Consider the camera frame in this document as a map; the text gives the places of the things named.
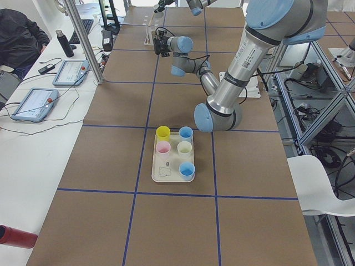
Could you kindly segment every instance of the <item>cup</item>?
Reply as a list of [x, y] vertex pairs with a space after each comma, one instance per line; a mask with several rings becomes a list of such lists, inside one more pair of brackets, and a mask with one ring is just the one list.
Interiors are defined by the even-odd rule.
[[188, 126], [184, 126], [184, 127], [180, 128], [180, 130], [179, 130], [179, 135], [180, 135], [181, 141], [192, 142], [192, 135], [193, 134], [194, 134], [193, 130]]
[[167, 126], [159, 126], [156, 129], [156, 135], [159, 141], [168, 141], [170, 137], [170, 128]]
[[183, 162], [179, 166], [179, 172], [184, 179], [189, 180], [195, 174], [195, 166], [192, 162]]
[[0, 244], [19, 248], [33, 248], [37, 235], [8, 226], [0, 226]]
[[171, 150], [170, 143], [165, 140], [159, 141], [155, 146], [156, 152], [162, 159], [167, 159], [169, 157], [169, 152]]
[[180, 157], [187, 158], [192, 153], [192, 144], [188, 141], [182, 141], [177, 145], [177, 151]]

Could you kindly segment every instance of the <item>white cup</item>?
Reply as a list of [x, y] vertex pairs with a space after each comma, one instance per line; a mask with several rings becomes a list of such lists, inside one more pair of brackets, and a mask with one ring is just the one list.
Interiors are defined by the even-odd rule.
[[180, 157], [187, 158], [192, 153], [192, 144], [188, 141], [182, 141], [177, 145], [177, 151]]
[[171, 145], [165, 140], [159, 141], [155, 146], [156, 152], [162, 159], [167, 159], [169, 157], [169, 152], [171, 150]]

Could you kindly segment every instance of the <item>pink cup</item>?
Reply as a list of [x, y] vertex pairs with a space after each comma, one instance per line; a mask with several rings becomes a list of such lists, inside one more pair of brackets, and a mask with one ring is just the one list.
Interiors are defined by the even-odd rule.
[[162, 159], [167, 159], [169, 157], [169, 152], [171, 150], [170, 143], [165, 140], [159, 141], [155, 146], [156, 152]]

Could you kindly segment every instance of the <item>aluminum rail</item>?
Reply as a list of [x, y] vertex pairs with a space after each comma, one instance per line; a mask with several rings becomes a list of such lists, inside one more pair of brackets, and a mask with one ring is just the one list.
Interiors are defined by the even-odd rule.
[[75, 6], [75, 1], [74, 0], [63, 0], [63, 2], [64, 2], [64, 5], [67, 9], [67, 13], [70, 17], [70, 20], [72, 21], [74, 29], [78, 35], [78, 38], [80, 40], [80, 44], [83, 47], [84, 53], [85, 53], [86, 58], [89, 62], [91, 70], [93, 71], [98, 84], [102, 84], [102, 82], [104, 81], [104, 77], [103, 77], [102, 72], [99, 68], [99, 64], [96, 60], [94, 51], [91, 48], [91, 44], [90, 44], [88, 35], [86, 34], [86, 31], [85, 31], [84, 26], [82, 24], [82, 20], [80, 18], [79, 12], [77, 10], [77, 7]]

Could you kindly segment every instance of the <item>tray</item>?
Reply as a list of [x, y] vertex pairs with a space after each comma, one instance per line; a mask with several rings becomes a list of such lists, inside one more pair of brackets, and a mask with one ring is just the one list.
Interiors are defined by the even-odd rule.
[[178, 153], [178, 144], [180, 142], [180, 135], [178, 132], [171, 132], [169, 143], [171, 150], [169, 152], [169, 158], [161, 158], [155, 150], [158, 137], [154, 138], [154, 152], [153, 152], [153, 167], [151, 169], [151, 178], [155, 182], [191, 182], [195, 178], [195, 174], [187, 179], [184, 179], [180, 172], [179, 166], [183, 162], [194, 163], [194, 139], [192, 139], [192, 153], [189, 157], [180, 157]]

